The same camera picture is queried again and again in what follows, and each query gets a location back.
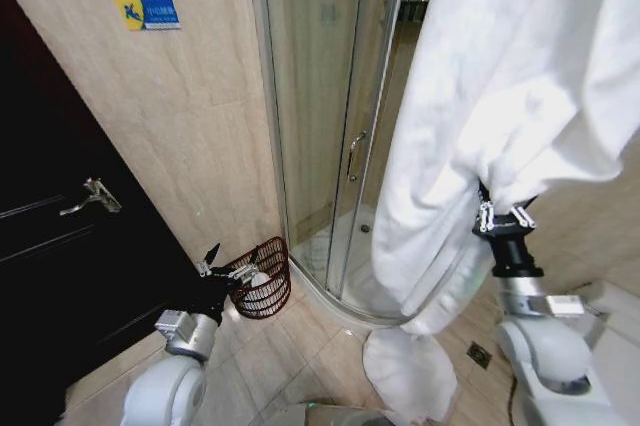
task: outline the sign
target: sign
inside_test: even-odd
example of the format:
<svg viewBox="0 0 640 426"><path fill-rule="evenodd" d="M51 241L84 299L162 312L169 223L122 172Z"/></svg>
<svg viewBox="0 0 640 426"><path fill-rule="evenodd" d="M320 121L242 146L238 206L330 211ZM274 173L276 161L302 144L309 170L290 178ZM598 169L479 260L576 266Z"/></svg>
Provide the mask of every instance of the sign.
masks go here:
<svg viewBox="0 0 640 426"><path fill-rule="evenodd" d="M180 29L173 0L115 0L129 31Z"/></svg>

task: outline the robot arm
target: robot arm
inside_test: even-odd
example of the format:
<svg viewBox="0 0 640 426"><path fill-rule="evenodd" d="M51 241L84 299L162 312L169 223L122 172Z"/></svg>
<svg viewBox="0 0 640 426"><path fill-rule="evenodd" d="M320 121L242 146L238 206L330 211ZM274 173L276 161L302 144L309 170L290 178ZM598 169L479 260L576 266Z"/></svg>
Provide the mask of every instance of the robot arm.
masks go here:
<svg viewBox="0 0 640 426"><path fill-rule="evenodd" d="M480 198L473 233L489 241L496 261L492 274L500 285L505 313L497 340L518 379L521 421L553 426L626 424L591 368L586 342L557 319L583 314L580 297L548 295L539 284L544 273L524 239L535 222L521 205L496 215L483 185Z"/></svg>
<svg viewBox="0 0 640 426"><path fill-rule="evenodd" d="M215 251L217 247L207 256L215 256ZM192 424L204 399L205 363L222 322L225 299L257 273L254 260L235 270L200 265L200 276L194 274L176 288L173 309L165 310L155 324L172 356L151 366L129 388L121 426ZM212 261L213 257L207 259L208 264Z"/></svg>

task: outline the shower enclosure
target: shower enclosure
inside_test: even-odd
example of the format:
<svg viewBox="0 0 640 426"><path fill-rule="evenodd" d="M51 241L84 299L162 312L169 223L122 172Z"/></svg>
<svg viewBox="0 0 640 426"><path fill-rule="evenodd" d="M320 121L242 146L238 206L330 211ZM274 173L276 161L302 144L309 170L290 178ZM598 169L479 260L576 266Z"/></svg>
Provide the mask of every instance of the shower enclosure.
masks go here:
<svg viewBox="0 0 640 426"><path fill-rule="evenodd" d="M254 0L291 260L374 323L406 320L373 275L371 234L426 1Z"/></svg>

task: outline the wire basket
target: wire basket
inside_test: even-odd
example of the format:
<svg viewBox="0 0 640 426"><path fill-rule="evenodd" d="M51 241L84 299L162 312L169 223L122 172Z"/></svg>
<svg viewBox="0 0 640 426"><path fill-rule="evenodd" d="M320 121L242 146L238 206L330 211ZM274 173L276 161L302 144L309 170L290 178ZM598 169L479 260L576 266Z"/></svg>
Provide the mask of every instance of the wire basket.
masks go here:
<svg viewBox="0 0 640 426"><path fill-rule="evenodd" d="M251 319L264 319L276 314L285 305L291 294L289 255L287 245L278 236L256 247L256 267L269 275L270 279L256 287L251 283L231 292L231 301L238 313ZM256 249L249 251L227 266L238 269L249 264Z"/></svg>

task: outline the door handle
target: door handle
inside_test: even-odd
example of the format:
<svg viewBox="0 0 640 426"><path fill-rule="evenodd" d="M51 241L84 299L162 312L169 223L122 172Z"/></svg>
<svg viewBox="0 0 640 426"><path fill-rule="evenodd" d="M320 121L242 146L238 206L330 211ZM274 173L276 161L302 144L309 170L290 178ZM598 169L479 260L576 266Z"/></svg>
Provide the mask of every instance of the door handle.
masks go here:
<svg viewBox="0 0 640 426"><path fill-rule="evenodd" d="M110 213L117 213L122 209L122 205L118 202L116 198L109 192L109 190L102 184L100 178L98 179L87 179L84 183L84 187L89 190L91 193L87 199L82 201L79 204L69 208L63 209L60 211L60 216L66 216L68 214L73 214L77 211L80 211L87 204L93 203L94 201L100 201L104 208Z"/></svg>
<svg viewBox="0 0 640 426"><path fill-rule="evenodd" d="M360 173L351 174L351 165L353 164L353 156L355 154L355 150L358 147L358 144L360 143L360 141L362 141L366 137L367 137L367 132L366 131L362 131L356 137L356 139L351 141L351 146L349 146L349 160L347 161L347 178L349 178L349 181L351 181L351 182L353 182L356 179L358 179L358 174L360 174Z"/></svg>

